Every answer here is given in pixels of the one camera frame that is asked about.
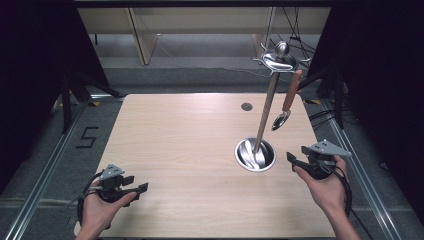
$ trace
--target wooden panel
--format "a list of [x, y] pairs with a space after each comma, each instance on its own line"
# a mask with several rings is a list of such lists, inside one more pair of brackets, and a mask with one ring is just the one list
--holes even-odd
[[[114, 163], [136, 183], [149, 182], [149, 190], [122, 209], [102, 236], [334, 236], [286, 160], [287, 151], [303, 158], [300, 146], [317, 142], [299, 96], [287, 123], [271, 131], [284, 96], [276, 94], [264, 134], [277, 160], [261, 173], [242, 168], [234, 151], [256, 136], [265, 94], [127, 96], [98, 170]], [[253, 109], [242, 110], [243, 103]]]

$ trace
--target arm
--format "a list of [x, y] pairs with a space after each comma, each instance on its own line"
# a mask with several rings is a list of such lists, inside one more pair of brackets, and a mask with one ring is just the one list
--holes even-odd
[[[337, 162], [336, 166], [346, 173], [346, 162], [339, 156], [335, 156], [334, 158]], [[300, 167], [296, 166], [294, 170], [308, 185], [315, 203], [324, 211], [330, 221], [336, 238], [338, 240], [361, 239], [345, 214], [345, 193], [340, 180], [334, 174], [323, 180], [315, 180]]]
[[97, 194], [90, 194], [84, 200], [81, 230], [75, 240], [94, 240], [112, 222], [119, 209], [127, 205], [136, 196], [131, 192], [114, 203], [103, 201]]

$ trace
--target person's left hand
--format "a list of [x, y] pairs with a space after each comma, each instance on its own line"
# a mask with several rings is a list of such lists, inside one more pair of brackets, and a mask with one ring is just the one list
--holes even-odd
[[116, 202], [103, 201], [97, 193], [89, 194], [84, 199], [82, 227], [76, 239], [97, 239], [100, 233], [112, 222], [121, 207], [127, 205], [137, 195], [135, 192], [124, 195]]

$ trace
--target round metal base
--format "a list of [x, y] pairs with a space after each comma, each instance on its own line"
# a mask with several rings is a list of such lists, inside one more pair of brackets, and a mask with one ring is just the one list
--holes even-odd
[[246, 138], [237, 144], [235, 155], [237, 162], [244, 169], [263, 172], [270, 169], [275, 162], [275, 150], [268, 142], [262, 140], [257, 153], [253, 152], [256, 138]]

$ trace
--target white desk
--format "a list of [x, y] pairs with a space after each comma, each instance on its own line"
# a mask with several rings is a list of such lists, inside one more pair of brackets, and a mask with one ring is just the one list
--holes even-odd
[[[114, 163], [135, 176], [133, 185], [149, 182], [149, 190], [121, 209], [102, 236], [334, 237], [286, 160], [287, 151], [306, 159], [300, 147], [317, 142], [299, 96], [286, 124], [271, 131], [284, 96], [275, 95], [264, 133], [277, 160], [261, 173], [242, 168], [234, 150], [256, 136], [265, 94], [127, 96], [98, 171]], [[242, 110], [243, 103], [253, 110]]]

